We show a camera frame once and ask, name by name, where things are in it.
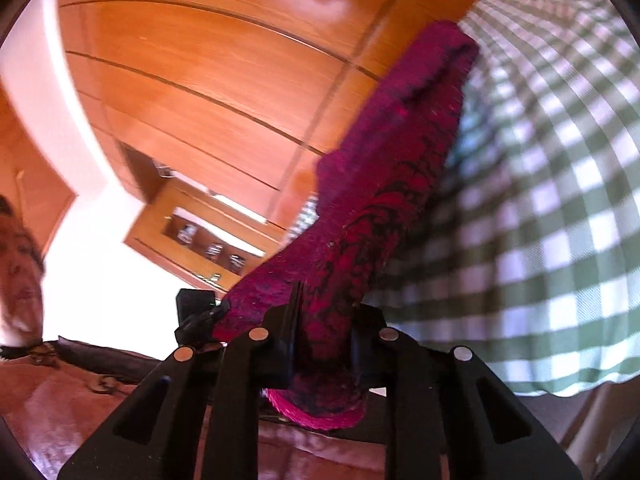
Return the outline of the red black floral garment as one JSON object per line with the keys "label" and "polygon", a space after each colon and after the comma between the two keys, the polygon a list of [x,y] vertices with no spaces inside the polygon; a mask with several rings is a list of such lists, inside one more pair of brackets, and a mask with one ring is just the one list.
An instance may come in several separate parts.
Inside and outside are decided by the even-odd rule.
{"label": "red black floral garment", "polygon": [[363,297],[416,221],[456,138],[477,43],[453,22],[428,25],[378,84],[341,145],[317,166],[317,220],[228,292],[213,335],[229,341],[286,304],[302,284],[303,357],[268,399],[300,426],[355,426],[367,391],[348,365]]}

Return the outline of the green white checkered bedspread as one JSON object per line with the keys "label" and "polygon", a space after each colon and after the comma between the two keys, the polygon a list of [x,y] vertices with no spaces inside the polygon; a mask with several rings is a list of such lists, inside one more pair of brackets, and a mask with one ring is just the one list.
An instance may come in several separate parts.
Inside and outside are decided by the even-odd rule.
{"label": "green white checkered bedspread", "polygon": [[515,393],[639,373],[639,48],[610,0],[477,0],[439,189],[366,303]]}

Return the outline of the wooden headboard panel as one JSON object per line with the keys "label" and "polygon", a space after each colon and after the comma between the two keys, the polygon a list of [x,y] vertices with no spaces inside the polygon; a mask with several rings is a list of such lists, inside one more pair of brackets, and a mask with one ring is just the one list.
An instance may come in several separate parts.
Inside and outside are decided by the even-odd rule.
{"label": "wooden headboard panel", "polygon": [[122,149],[289,226],[314,166],[427,24],[475,0],[58,0],[66,62]]}

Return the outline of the wooden wall shelf niche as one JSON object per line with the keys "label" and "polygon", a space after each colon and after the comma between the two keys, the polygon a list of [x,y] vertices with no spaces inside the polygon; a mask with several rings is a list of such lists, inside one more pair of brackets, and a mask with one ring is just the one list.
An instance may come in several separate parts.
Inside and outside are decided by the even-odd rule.
{"label": "wooden wall shelf niche", "polygon": [[283,237],[280,226],[171,179],[144,206],[125,243],[190,286],[224,296],[271,257]]}

